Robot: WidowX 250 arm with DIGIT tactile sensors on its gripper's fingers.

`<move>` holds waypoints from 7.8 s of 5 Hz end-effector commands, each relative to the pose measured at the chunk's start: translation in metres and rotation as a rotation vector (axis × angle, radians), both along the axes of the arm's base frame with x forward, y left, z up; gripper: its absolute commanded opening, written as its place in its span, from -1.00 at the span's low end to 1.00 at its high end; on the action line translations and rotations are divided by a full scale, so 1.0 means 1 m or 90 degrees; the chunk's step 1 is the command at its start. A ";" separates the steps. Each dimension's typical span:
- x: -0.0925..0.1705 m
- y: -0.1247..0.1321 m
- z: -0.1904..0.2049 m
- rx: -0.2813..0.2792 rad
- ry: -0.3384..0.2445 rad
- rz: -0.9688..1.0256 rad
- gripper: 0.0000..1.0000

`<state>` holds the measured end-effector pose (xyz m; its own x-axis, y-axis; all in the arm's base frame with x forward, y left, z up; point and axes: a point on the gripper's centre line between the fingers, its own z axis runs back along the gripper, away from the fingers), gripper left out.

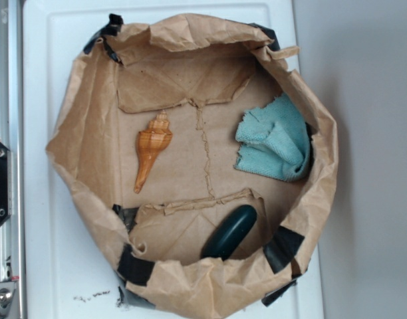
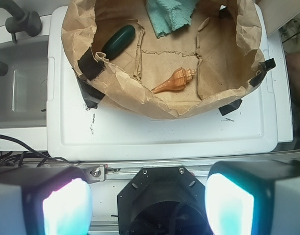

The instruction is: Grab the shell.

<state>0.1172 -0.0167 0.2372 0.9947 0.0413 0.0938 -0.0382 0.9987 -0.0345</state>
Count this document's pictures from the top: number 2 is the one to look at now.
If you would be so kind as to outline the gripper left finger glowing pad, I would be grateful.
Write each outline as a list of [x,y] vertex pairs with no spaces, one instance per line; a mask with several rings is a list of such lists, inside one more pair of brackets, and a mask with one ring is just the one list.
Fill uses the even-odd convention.
[[86,235],[91,188],[78,167],[0,167],[0,235]]

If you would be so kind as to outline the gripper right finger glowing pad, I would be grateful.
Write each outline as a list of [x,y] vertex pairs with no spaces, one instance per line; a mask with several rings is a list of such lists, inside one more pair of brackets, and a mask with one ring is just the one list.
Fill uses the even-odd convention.
[[300,161],[219,161],[205,209],[216,235],[300,235]]

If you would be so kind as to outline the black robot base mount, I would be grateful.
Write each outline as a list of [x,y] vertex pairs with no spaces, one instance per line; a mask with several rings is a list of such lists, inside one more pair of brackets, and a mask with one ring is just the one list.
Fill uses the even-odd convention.
[[117,195],[121,235],[210,235],[205,186],[184,167],[143,168]]

